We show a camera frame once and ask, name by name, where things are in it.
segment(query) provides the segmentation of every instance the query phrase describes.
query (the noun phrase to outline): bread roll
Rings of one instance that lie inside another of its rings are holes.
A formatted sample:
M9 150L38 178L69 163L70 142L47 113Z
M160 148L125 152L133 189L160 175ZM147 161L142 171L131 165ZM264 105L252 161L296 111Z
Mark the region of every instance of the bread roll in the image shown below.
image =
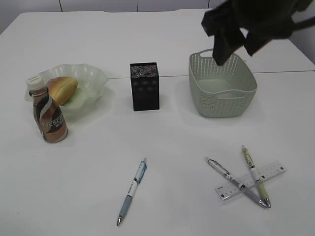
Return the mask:
M48 84L48 91L58 105L64 104L75 92L78 81L72 77L57 77L51 79Z

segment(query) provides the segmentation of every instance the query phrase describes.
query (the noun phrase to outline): pen tip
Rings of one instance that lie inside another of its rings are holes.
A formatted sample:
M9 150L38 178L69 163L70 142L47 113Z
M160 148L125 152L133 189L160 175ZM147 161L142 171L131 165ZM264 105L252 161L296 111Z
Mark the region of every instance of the pen tip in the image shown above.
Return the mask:
M119 226L119 225L120 225L121 221L122 221L122 217L121 217L121 216L119 216L119 217L118 217L118 219L117 219L117 226Z
M265 204L266 204L269 208L271 208L271 204L270 204L269 198L265 199L264 201L265 201Z
M259 201L259 204L260 204L260 206L262 206L263 208L268 209L268 206L267 206L267 204L266 204L264 201L260 200L260 201Z

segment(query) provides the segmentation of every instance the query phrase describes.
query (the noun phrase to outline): plastic bowl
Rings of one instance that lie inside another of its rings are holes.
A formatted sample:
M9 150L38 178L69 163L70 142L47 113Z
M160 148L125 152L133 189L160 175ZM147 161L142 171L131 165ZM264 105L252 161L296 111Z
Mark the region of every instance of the plastic bowl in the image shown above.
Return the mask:
M39 75L47 83L50 79L60 76L71 76L78 81L78 88L70 99L61 106L62 110L79 110L88 106L104 95L104 85L108 82L105 73L88 64L62 64L52 69L40 72ZM25 93L25 100L32 102L29 91Z

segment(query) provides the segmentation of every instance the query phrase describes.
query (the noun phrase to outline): green basket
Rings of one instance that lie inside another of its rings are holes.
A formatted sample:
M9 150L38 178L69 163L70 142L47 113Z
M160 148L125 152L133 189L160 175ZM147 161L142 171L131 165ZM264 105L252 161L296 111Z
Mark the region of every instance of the green basket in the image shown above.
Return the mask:
M223 118L240 116L250 105L257 82L245 64L232 54L223 66L217 66L212 57L202 57L204 52L189 58L189 85L192 99L200 114Z

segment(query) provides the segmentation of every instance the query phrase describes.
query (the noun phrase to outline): pen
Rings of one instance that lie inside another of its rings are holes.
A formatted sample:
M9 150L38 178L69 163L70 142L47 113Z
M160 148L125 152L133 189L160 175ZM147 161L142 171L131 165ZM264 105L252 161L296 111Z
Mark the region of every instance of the pen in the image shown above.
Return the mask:
M141 182L142 177L147 169L147 158L144 158L143 161L140 162L139 168L137 170L137 173L131 183L131 186L128 190L127 196L125 198L124 204L119 212L118 219L117 219L117 226L120 225L120 223L123 221L124 217L127 214L127 211L129 209L129 206L131 204L132 198L134 196L134 193L137 189L138 184Z
M252 174L252 178L257 183L257 191L259 193L259 196L267 204L267 206L269 208L271 208L270 200L269 200L268 194L265 190L265 186L264 186L263 182L261 181L261 179L257 173L256 167L252 161L252 158L251 158L247 148L244 145L242 145L242 151L244 153L245 160L246 160L247 165L248 165L250 172Z
M268 208L268 206L256 195L254 194L250 189L248 189L244 184L239 182L236 178L234 178L229 171L227 171L222 165L220 165L217 161L212 160L210 158L205 158L207 163L215 169L217 172L219 172L221 175L223 175L228 181L232 182L234 185L236 185L249 199L251 199L254 203L258 204L262 208Z

